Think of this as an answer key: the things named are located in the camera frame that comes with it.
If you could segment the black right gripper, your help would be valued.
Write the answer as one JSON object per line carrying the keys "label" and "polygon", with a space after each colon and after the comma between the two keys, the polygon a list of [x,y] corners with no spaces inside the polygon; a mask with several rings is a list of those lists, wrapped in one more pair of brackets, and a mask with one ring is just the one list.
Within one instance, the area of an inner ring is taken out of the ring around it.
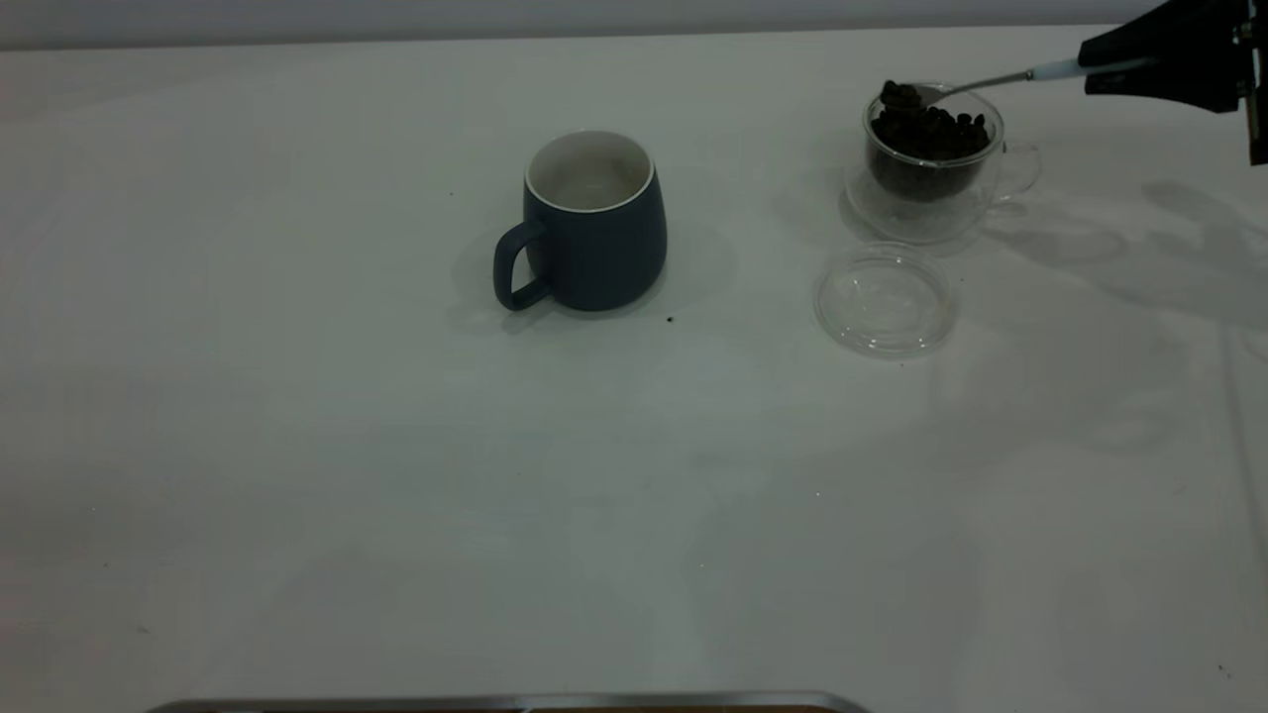
{"label": "black right gripper", "polygon": [[[1246,1],[1246,19],[1235,36],[1254,63],[1255,77],[1244,105],[1249,159],[1252,166],[1262,166],[1267,162],[1265,1]],[[1084,93],[1173,101],[1217,114],[1235,112],[1245,89],[1245,60],[1183,58],[1231,44],[1232,25],[1232,1],[1165,1],[1103,36],[1083,41],[1078,65],[1088,72]]]}

